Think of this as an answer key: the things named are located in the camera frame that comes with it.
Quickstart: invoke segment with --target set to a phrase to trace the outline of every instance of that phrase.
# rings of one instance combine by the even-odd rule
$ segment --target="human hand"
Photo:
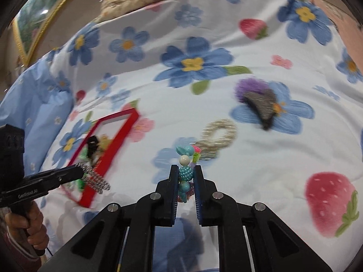
[[[24,239],[19,233],[20,229],[26,229],[30,235],[27,238],[28,243],[36,250],[44,250],[48,246],[49,237],[47,235],[47,229],[43,225],[43,214],[35,201],[32,202],[27,215],[29,220],[12,212],[6,214],[5,221],[8,225],[9,233],[17,243],[21,246],[26,246]]]

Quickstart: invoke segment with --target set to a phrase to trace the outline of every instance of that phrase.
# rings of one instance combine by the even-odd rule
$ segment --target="beaded keychain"
[[[226,129],[226,133],[218,139],[212,139],[218,129]],[[201,138],[196,143],[186,147],[177,146],[175,149],[180,155],[179,162],[179,191],[178,202],[187,202],[194,194],[194,185],[190,182],[194,177],[194,167],[199,159],[210,160],[218,156],[218,150],[228,147],[235,140],[237,129],[229,119],[220,119],[210,122],[203,130]]]
[[[194,195],[194,184],[190,182],[194,177],[194,167],[200,158],[200,148],[195,145],[186,147],[177,146],[177,153],[180,155],[179,162],[179,190],[178,202],[186,203]]]

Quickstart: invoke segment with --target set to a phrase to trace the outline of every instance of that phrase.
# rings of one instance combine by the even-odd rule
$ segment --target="floral bed cover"
[[[344,271],[363,243],[363,77],[331,21],[306,1],[166,0],[88,24],[20,76],[0,121],[26,129],[27,174],[46,152],[41,170],[66,166],[94,120],[128,107],[141,115],[106,174],[111,190],[92,209],[61,189],[39,199],[51,251],[108,203],[154,191],[178,164],[175,146],[229,118],[237,138],[200,161],[205,177],[240,203],[266,203]],[[236,83],[253,76],[277,95],[269,131],[235,97]],[[217,268],[217,229],[199,227],[192,196],[173,228],[157,228],[153,270]]]

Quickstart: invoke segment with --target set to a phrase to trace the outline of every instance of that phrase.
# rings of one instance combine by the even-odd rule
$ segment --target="pink bead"
[[[200,152],[201,152],[201,150],[200,150],[200,148],[199,148],[199,147],[197,147],[197,146],[195,146],[195,145],[192,145],[192,146],[194,147],[195,152],[197,152],[197,153],[200,153]]]

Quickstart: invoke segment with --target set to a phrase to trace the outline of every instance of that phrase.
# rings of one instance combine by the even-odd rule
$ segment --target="gold picture frame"
[[[41,37],[67,0],[28,0],[12,26],[23,64],[28,67]]]

